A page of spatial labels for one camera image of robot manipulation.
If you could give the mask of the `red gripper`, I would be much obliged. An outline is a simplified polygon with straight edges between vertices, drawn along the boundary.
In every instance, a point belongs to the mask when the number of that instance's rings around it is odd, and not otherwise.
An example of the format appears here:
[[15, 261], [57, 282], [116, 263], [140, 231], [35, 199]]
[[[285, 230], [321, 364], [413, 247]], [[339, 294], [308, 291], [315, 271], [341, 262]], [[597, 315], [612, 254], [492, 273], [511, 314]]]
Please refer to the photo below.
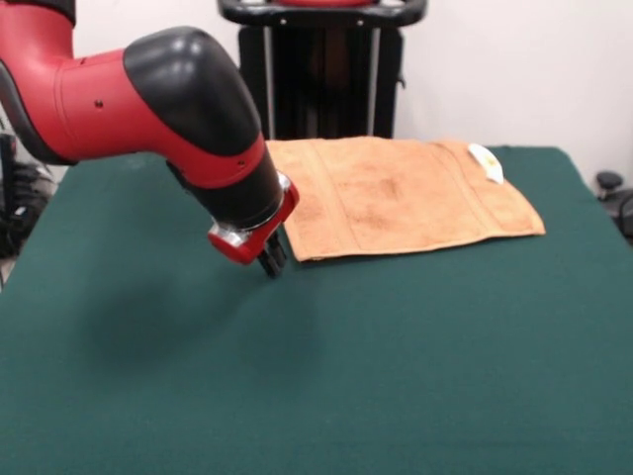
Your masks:
[[280, 180], [283, 199], [279, 209], [263, 224], [249, 230], [223, 227], [214, 223], [208, 232], [210, 243], [229, 260], [249, 265], [257, 260], [266, 275], [276, 278], [282, 273], [287, 256], [279, 230], [296, 209], [300, 196], [291, 180]]

